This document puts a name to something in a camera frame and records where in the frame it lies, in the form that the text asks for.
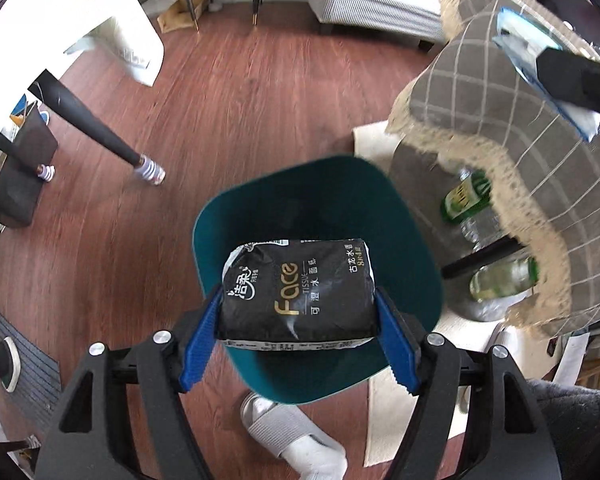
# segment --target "silver bolt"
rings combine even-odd
[[[504,359],[506,356],[509,355],[509,350],[507,350],[506,348],[504,348],[504,346],[501,345],[494,346],[492,352],[493,355],[495,355],[499,359]]]
[[[427,343],[432,346],[442,346],[445,343],[445,338],[440,334],[431,332],[429,335],[427,335]]]
[[[158,345],[162,345],[171,341],[171,332],[168,330],[158,330],[154,334],[154,343],[158,343]]]
[[[104,343],[94,343],[89,347],[89,353],[91,355],[101,355],[106,349],[106,346],[104,346]]]

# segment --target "plastic bucket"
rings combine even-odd
[[[362,238],[376,285],[428,332],[443,288],[409,211],[389,179],[353,156],[279,171],[221,193],[200,212],[193,252],[204,294],[238,245],[277,239]],[[344,350],[262,352],[226,348],[244,382],[267,399],[302,404],[337,393],[386,366],[378,341]]]

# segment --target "black tissue package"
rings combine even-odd
[[[222,270],[216,339],[251,350],[353,348],[378,334],[366,244],[274,240],[235,249]]]

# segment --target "white mat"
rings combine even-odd
[[[386,124],[383,121],[354,128],[354,153],[389,173],[400,136],[386,134]],[[482,351],[496,325],[497,322],[469,321],[445,308],[434,330],[458,348]],[[549,357],[546,354],[547,341],[532,340],[521,332],[518,332],[518,339],[518,350],[512,355],[525,377],[542,378],[557,364],[560,352],[557,349],[554,357]],[[365,467],[394,458],[417,399],[395,382],[389,368],[369,379],[368,398]],[[464,432],[466,417],[456,406],[449,438]]]

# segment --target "reddish-brown wood floor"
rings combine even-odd
[[[352,127],[387,118],[398,92],[430,62],[368,32],[320,36],[306,4],[265,4],[257,28],[246,4],[200,24],[200,34],[162,37],[164,63],[152,88],[105,52],[83,54],[62,78],[164,166],[164,184],[140,182],[53,116],[56,177],[33,225],[0,236],[0,311],[59,361],[64,383],[91,342],[131,346],[200,305],[191,229],[211,197],[264,173],[352,152]],[[221,480],[296,478],[241,427],[237,407],[246,392],[216,348],[202,384],[182,397],[211,471]],[[142,466],[158,476],[138,393],[131,396]],[[362,468],[366,384],[303,409],[346,447],[347,479],[382,478],[387,465]]]

